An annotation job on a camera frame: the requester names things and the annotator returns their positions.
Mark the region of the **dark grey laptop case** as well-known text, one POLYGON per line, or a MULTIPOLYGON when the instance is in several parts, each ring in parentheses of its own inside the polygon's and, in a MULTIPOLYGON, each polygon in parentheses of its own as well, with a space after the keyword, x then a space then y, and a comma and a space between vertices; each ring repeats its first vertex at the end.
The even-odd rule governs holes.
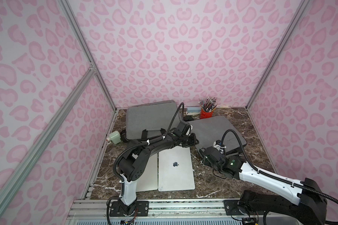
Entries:
POLYGON ((199 141, 195 145, 198 154, 203 158, 205 149, 214 147, 216 151, 228 156, 242 153, 247 145, 245 138, 224 116, 214 116, 189 122, 192 132, 199 141))

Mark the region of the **dark green laptop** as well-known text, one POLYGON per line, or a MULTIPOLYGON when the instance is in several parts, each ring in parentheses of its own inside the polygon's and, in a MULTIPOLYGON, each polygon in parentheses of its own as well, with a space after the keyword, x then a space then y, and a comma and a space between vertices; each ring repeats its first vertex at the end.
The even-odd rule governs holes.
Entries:
POLYGON ((137 180, 136 192, 145 192, 158 189, 158 154, 148 160, 144 173, 137 180))

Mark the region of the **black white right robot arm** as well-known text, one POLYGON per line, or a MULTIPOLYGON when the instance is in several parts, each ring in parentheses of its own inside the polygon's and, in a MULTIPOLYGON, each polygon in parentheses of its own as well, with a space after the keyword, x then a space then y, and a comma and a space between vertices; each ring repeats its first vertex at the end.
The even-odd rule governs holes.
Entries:
POLYGON ((324 225, 327 198, 314 180, 300 181, 279 176, 256 167, 248 160, 243 149, 224 152, 220 142, 199 150, 203 164, 219 172, 225 178, 253 183, 272 192, 271 195, 245 190, 237 209, 251 212, 279 213, 297 219, 304 225, 324 225))

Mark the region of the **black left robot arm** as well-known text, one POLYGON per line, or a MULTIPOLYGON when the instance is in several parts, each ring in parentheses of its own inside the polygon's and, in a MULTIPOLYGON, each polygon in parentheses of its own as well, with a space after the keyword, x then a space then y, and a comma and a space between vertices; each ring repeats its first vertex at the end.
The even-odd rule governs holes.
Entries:
POLYGON ((188 122, 181 121, 177 127, 163 130, 160 136, 151 139, 131 140, 126 149, 116 158, 113 173, 120 179, 119 202, 124 209, 134 208, 137 195, 137 180, 142 176, 152 155, 177 146, 190 147, 198 140, 188 122))

